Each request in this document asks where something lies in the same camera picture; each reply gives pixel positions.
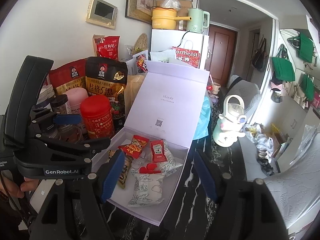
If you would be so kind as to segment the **person's left hand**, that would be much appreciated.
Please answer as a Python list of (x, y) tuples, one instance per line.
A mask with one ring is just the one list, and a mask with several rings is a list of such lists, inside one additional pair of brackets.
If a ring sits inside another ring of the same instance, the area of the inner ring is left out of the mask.
[(24, 178), (24, 182), (21, 185), (17, 185), (12, 180), (2, 176), (1, 193), (6, 196), (11, 195), (15, 198), (23, 198), (25, 192), (36, 190), (39, 183), (39, 179)]

